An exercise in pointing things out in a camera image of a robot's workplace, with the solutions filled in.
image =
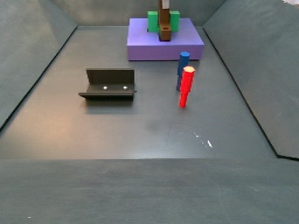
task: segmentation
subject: black metal bracket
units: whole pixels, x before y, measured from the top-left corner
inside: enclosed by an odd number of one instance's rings
[[[89,90],[79,93],[89,100],[135,97],[135,70],[131,68],[89,68]]]

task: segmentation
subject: purple block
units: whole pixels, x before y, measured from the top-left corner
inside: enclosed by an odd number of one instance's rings
[[[205,44],[189,18],[181,19],[181,31],[173,33],[173,40],[162,42],[155,32],[147,32],[147,18],[131,18],[127,35],[129,60],[179,60],[181,52],[199,60]]]

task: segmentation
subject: green block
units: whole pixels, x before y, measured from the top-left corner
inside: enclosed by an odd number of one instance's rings
[[[158,11],[147,12],[147,31],[149,32],[159,32]]]
[[[181,12],[178,10],[171,10],[171,27],[173,32],[178,32],[181,29]]]

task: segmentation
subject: red peg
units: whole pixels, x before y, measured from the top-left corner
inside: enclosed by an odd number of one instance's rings
[[[195,69],[193,66],[187,66],[182,72],[182,96],[181,96],[181,108],[186,107],[189,93],[193,90],[193,78]]]

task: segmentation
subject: brown block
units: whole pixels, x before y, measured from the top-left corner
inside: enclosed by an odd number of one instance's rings
[[[170,9],[163,9],[163,0],[159,0],[159,27],[161,27],[161,40],[171,41],[173,39],[173,28],[171,28],[171,13]]]

